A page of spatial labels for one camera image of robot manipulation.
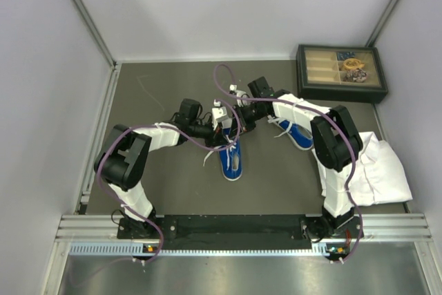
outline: white cloth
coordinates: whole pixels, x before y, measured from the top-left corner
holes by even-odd
[[[412,194],[403,166],[391,146],[386,141],[379,142],[373,132],[359,135],[363,141],[363,149],[359,153],[356,171],[349,183],[349,190],[356,204],[369,206],[411,200]],[[327,176],[345,180],[352,165],[345,166],[340,173],[326,172],[326,168],[318,161],[315,150],[312,151],[318,162],[322,195],[326,196]]]

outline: floor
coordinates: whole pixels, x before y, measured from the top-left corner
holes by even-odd
[[[296,95],[294,61],[235,61],[238,88],[265,76],[275,90]],[[169,119],[184,98],[196,99],[205,111],[214,98],[225,97],[215,87],[213,62],[124,64],[108,120],[108,133],[116,124],[152,124]],[[228,88],[227,72],[220,82]],[[360,132],[381,137],[370,104],[311,101],[322,106],[346,106]],[[213,154],[202,166],[206,151],[186,143],[154,151],[142,178],[148,199],[159,214],[280,214],[320,213],[323,197],[316,161],[311,152],[296,149],[273,124],[260,120],[257,129],[240,139],[242,177],[225,180]],[[110,214],[119,206],[93,186],[87,214]],[[403,213],[402,204],[366,207],[363,213]]]
[[[128,259],[107,267],[113,260],[70,256],[59,294],[430,294],[413,243],[362,243],[339,266],[323,257],[201,256],[163,257],[144,268]],[[88,279],[72,287],[71,281]]]

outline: black box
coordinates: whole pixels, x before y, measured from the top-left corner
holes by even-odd
[[[376,48],[299,45],[298,97],[379,103],[388,93]]]

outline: blue sneaker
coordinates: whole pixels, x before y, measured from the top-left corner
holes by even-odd
[[[280,119],[278,117],[269,116],[269,123],[275,124],[283,130],[283,132],[275,137],[287,134],[293,144],[300,150],[310,150],[313,147],[313,136],[303,127],[293,124],[290,121]]]
[[[230,129],[223,129],[223,134],[226,135],[227,140],[229,142],[233,142],[229,139],[227,136],[230,132]],[[206,157],[204,158],[204,162],[202,166],[206,164],[207,158],[213,153],[213,151],[210,151],[207,153]],[[242,163],[241,163],[241,147],[240,147],[240,141],[238,140],[233,146],[228,148],[227,150],[223,150],[218,152],[220,155],[221,160],[221,167],[222,167],[222,174],[228,181],[236,181],[239,179],[242,175]]]

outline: white wall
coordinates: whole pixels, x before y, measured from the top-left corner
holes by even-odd
[[[118,60],[288,58],[363,45],[389,0],[84,0]]]
[[[376,46],[390,88],[380,117],[442,254],[442,1],[401,0]]]
[[[70,0],[0,0],[0,293],[36,294],[109,68]]]

